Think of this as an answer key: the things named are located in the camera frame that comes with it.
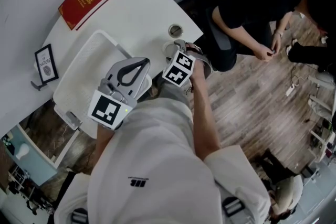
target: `white tray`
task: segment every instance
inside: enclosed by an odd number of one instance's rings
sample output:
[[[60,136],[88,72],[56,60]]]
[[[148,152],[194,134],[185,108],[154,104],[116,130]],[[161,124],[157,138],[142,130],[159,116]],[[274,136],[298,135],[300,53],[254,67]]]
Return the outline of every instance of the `white tray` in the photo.
[[[64,112],[71,111],[81,120],[80,128],[93,138],[97,137],[97,123],[87,116],[91,98],[112,65],[128,58],[119,47],[106,32],[94,32],[72,61],[54,93],[55,103]],[[136,99],[151,85],[152,79],[146,75]]]

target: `wrist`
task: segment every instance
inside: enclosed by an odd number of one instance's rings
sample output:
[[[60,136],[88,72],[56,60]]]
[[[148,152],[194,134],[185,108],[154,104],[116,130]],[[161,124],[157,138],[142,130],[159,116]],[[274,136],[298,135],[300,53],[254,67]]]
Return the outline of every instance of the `wrist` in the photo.
[[[98,124],[97,129],[97,143],[109,141],[114,135],[114,131],[107,129],[100,124]]]
[[[260,51],[263,47],[263,44],[256,43],[253,48],[250,48],[252,51]]]
[[[196,76],[192,76],[192,77],[190,77],[190,81],[191,81],[192,85],[203,84],[203,83],[205,83],[204,74],[198,74]]]
[[[275,34],[280,35],[280,38],[282,38],[282,36],[284,35],[284,32],[281,30],[275,30],[274,35]]]

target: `bracelet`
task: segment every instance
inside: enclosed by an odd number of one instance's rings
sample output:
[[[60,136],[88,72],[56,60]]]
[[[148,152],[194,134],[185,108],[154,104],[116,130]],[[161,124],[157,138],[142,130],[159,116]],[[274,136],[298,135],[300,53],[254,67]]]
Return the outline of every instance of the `bracelet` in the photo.
[[[282,38],[282,36],[284,35],[284,32],[275,31],[275,34],[279,34],[279,35],[280,35],[280,38]]]

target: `picture frame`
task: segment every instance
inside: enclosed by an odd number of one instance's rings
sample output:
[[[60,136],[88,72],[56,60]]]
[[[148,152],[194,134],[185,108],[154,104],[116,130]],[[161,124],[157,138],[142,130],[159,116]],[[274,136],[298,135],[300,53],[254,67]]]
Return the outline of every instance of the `picture frame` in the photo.
[[[42,84],[58,79],[51,44],[35,52],[35,60]]]

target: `printed logo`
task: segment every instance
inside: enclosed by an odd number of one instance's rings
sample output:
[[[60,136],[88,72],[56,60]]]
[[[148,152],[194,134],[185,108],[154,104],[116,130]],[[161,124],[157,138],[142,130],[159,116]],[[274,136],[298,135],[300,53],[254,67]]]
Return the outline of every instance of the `printed logo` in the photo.
[[[51,75],[51,68],[50,67],[44,66],[43,71],[44,71],[44,74],[46,74],[47,76]]]
[[[141,178],[141,177],[132,177],[130,176],[129,179],[131,179],[131,187],[139,187],[143,188],[146,184],[146,181],[148,178]]]

